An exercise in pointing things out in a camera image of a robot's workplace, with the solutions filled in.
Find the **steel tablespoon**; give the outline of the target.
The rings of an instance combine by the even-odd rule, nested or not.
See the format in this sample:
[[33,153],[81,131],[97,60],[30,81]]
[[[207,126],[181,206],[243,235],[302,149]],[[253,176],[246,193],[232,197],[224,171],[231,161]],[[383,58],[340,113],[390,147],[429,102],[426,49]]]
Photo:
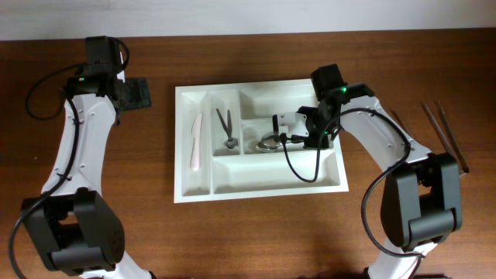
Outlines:
[[[292,136],[292,137],[287,138],[286,142],[291,141],[293,143],[300,143],[300,142],[304,142],[304,140],[305,140],[304,137]],[[276,135],[276,134],[270,132],[270,133],[267,133],[266,135],[264,135],[262,137],[261,141],[262,142],[269,142],[269,143],[270,142],[281,142],[281,138],[279,137],[279,135]]]
[[[303,142],[293,143],[288,141],[285,143],[287,151],[290,150],[302,150],[304,147]],[[278,151],[283,151],[283,144],[281,142],[258,142],[256,144],[256,149],[261,153],[276,153]]]

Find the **white plastic knife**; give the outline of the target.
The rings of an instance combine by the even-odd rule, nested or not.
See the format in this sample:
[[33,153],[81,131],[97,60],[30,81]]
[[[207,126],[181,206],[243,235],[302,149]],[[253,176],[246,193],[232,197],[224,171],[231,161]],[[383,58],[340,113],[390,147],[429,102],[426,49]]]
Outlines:
[[203,113],[200,112],[195,118],[191,129],[193,145],[191,151],[190,169],[192,171],[198,171],[201,166],[202,120],[203,120]]

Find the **steel fork curved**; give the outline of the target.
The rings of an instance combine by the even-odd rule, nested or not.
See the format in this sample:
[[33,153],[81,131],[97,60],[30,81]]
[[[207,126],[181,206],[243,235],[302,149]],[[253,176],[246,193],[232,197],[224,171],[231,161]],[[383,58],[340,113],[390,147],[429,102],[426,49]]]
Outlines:
[[405,125],[405,123],[402,121],[402,119],[400,118],[399,114],[394,110],[394,109],[391,109],[391,114],[393,115],[396,123],[405,131],[406,134],[408,134],[408,136],[410,137],[410,146],[411,146],[411,151],[414,151],[415,150],[415,147],[412,143],[412,133],[409,131],[408,127]]

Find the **small teaspoon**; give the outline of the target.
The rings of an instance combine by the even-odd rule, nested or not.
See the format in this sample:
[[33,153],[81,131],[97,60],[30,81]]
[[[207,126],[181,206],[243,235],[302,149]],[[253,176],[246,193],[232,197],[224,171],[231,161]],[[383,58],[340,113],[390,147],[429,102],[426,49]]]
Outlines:
[[222,128],[227,135],[227,121],[224,120],[224,118],[222,117],[222,113],[219,111],[218,108],[216,109],[216,112],[217,112],[217,115],[218,115],[219,120],[221,122]]
[[233,137],[233,124],[232,124],[232,118],[231,118],[231,113],[229,110],[227,110],[227,136],[228,139],[226,141],[226,146],[229,149],[234,149],[238,143],[238,139]]

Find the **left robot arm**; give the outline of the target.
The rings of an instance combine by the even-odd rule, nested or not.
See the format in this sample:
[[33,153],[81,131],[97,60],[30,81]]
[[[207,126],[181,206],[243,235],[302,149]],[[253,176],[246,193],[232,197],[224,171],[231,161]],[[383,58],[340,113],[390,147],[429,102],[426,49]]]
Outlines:
[[22,202],[24,226],[49,271],[80,278],[152,278],[126,252],[119,217],[102,197],[102,168],[111,128],[125,110],[150,106],[144,78],[126,78],[130,52],[120,39],[84,40],[86,60],[60,88],[64,130],[41,194]]

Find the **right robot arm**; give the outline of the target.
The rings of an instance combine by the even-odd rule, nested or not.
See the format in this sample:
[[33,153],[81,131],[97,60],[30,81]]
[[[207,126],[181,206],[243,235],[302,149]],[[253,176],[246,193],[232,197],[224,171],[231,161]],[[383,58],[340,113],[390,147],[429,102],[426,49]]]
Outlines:
[[339,132],[352,135],[381,174],[368,186],[360,217],[378,258],[365,278],[414,278],[427,254],[462,226],[456,159],[409,136],[365,84],[347,84],[335,64],[311,74],[318,106],[306,116],[304,146],[322,151]]

